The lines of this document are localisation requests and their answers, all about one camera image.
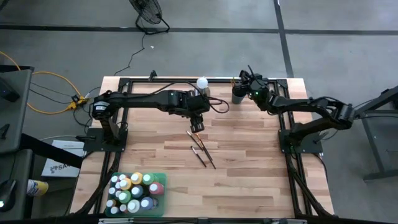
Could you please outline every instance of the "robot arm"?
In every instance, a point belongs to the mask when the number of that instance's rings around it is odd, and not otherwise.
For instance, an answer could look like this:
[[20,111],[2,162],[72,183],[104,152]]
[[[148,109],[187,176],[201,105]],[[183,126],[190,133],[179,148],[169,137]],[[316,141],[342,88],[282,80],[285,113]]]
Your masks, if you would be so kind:
[[235,84],[233,93],[236,96],[248,95],[261,111],[271,115],[287,111],[314,112],[322,118],[306,124],[295,123],[290,130],[287,140],[292,145],[298,145],[302,139],[312,133],[329,128],[349,129],[354,120],[354,109],[351,104],[345,104],[333,98],[323,96],[316,99],[287,99],[276,95],[269,88],[268,79],[259,74],[249,74],[242,70],[241,82]]
[[197,133],[205,129],[202,113],[210,110],[207,98],[193,91],[163,90],[154,94],[117,93],[107,91],[97,96],[93,103],[93,118],[104,129],[107,144],[117,144],[119,127],[112,122],[112,115],[120,108],[157,108],[169,114],[190,118],[191,130]]

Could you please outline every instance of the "white bottle cap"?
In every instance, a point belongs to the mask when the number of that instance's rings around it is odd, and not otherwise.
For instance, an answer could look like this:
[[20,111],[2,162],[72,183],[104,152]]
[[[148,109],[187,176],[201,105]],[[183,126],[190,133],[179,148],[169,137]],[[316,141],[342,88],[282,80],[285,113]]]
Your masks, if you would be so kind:
[[124,180],[124,178],[126,178],[126,175],[124,175],[124,174],[119,176],[119,180]]
[[119,198],[119,195],[120,195],[120,193],[121,193],[122,191],[121,190],[118,190],[118,191],[116,191],[116,193],[114,194],[117,198]]
[[151,185],[149,186],[149,190],[150,190],[150,191],[157,191],[157,189],[158,189],[158,187],[157,187],[156,184],[151,184]]
[[120,181],[120,187],[125,187],[125,186],[127,186],[127,181],[126,180]]
[[124,199],[126,199],[126,198],[127,198],[127,194],[124,193],[124,192],[121,192],[120,195],[119,195],[119,199],[120,199],[120,200],[124,200]]
[[108,200],[107,202],[106,202],[106,206],[107,207],[112,207],[113,206],[113,200]]
[[127,206],[126,205],[120,205],[120,211],[121,212],[125,212],[127,210]]
[[109,189],[109,194],[114,194],[116,192],[116,189],[114,187],[111,187]]
[[138,194],[138,193],[139,193],[139,188],[138,188],[138,187],[133,187],[133,188],[131,189],[131,193],[132,193],[133,195]]
[[139,179],[139,176],[137,175],[137,174],[133,174],[132,176],[131,176],[131,180],[132,181],[137,181]]
[[119,179],[118,179],[117,176],[113,176],[113,177],[111,178],[112,183],[116,183],[118,180],[119,180]]
[[129,210],[134,210],[136,208],[136,204],[133,201],[130,201],[127,206]]
[[118,213],[119,212],[119,208],[118,207],[112,207],[111,208],[111,213],[112,214],[116,214],[116,213]]
[[141,201],[141,206],[142,206],[142,207],[147,207],[148,205],[149,205],[148,200],[142,200],[142,201]]
[[150,180],[150,175],[145,174],[144,177],[142,178],[144,181],[149,181]]
[[204,88],[206,88],[206,87],[207,87],[207,84],[208,84],[207,78],[205,78],[205,77],[200,77],[200,78],[198,78],[198,80],[197,80],[197,87],[198,87],[199,89],[204,89]]

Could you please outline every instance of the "black desk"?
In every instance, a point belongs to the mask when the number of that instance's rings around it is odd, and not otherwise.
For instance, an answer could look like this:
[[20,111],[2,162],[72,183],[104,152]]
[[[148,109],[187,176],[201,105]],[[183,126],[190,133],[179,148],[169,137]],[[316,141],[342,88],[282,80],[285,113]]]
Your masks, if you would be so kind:
[[77,168],[82,162],[79,156],[22,133],[32,72],[33,68],[30,67],[21,67],[21,71],[18,71],[15,66],[0,65],[0,77],[20,96],[13,103],[0,98],[0,127],[10,124],[6,139],[0,139],[0,182],[10,178],[17,180],[16,204],[11,210],[0,213],[0,220],[30,218],[31,205],[25,212],[25,202],[33,154]]

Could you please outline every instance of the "wooden table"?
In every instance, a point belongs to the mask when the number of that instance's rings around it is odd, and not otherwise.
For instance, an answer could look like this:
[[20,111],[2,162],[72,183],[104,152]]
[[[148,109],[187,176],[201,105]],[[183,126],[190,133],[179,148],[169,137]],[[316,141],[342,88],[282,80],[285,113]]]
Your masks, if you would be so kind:
[[[291,98],[307,98],[303,79],[287,81]],[[118,83],[119,77],[104,77],[101,93],[117,91]],[[133,93],[150,93],[164,85],[135,83]],[[293,217],[285,157],[277,137],[278,117],[260,111],[247,98],[240,105],[231,104],[229,83],[210,83],[209,86],[211,96],[226,100],[231,107],[226,114],[213,110],[203,114],[205,130],[200,136],[217,170],[211,167],[205,154],[199,152],[208,164],[207,169],[204,168],[190,149],[195,143],[185,132],[190,129],[189,119],[157,109],[131,108],[127,118],[129,136],[119,171],[165,172],[168,178],[165,217]],[[186,84],[171,88],[192,89]],[[296,122],[312,120],[310,113],[294,113],[294,116]],[[97,121],[93,126],[101,127]],[[81,208],[97,187],[103,157],[103,152],[94,152],[83,161],[71,212]],[[326,210],[333,213],[322,164],[313,155],[302,157],[309,189]],[[101,211],[107,193],[106,189]],[[300,190],[298,195],[304,211]]]

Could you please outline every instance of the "paint bottle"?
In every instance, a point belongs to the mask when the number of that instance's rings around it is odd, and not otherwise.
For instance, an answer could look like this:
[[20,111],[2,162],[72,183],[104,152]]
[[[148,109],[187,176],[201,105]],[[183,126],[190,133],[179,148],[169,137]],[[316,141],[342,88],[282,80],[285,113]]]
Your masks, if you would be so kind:
[[131,200],[131,193],[128,190],[123,190],[119,195],[121,203],[128,203]]
[[152,210],[157,207],[157,199],[151,197],[144,197],[141,200],[141,208],[144,210]]
[[125,205],[125,204],[120,205],[119,210],[120,210],[120,212],[123,212],[123,213],[128,213],[129,212],[127,210],[127,205]]
[[159,178],[155,174],[145,174],[142,177],[142,183],[145,185],[150,185],[153,182],[159,182]]
[[131,195],[133,198],[141,199],[143,197],[149,196],[149,191],[141,185],[135,185],[131,189]]
[[119,176],[119,180],[120,180],[120,181],[124,180],[125,178],[129,178],[129,176],[127,176],[126,174],[121,174],[121,175]]
[[114,187],[111,187],[108,192],[110,195],[114,195],[116,193],[116,189]]
[[136,213],[136,212],[138,212],[139,209],[140,209],[140,205],[139,205],[139,201],[137,201],[137,200],[131,200],[127,204],[127,210],[130,213]]
[[120,190],[120,182],[117,182],[117,183],[114,185],[114,188]]
[[164,194],[164,186],[159,182],[153,182],[149,186],[149,192],[152,195],[163,195]]
[[120,188],[122,190],[131,190],[132,183],[130,178],[125,178],[120,181]]
[[108,208],[111,208],[111,207],[115,207],[116,206],[116,201],[115,200],[108,200],[108,201],[106,201],[106,206],[108,207]]
[[117,177],[117,176],[113,176],[111,178],[111,182],[114,183],[114,184],[116,184],[118,181],[119,181],[119,177]]
[[112,208],[111,208],[111,214],[112,214],[112,215],[115,215],[115,214],[117,214],[117,213],[119,213],[119,208],[118,208],[118,207],[112,207]]
[[115,197],[119,198],[119,195],[122,191],[121,190],[117,190],[116,193],[114,194]]
[[132,182],[132,184],[141,184],[141,182],[142,182],[142,174],[140,172],[135,172],[131,176],[131,182]]

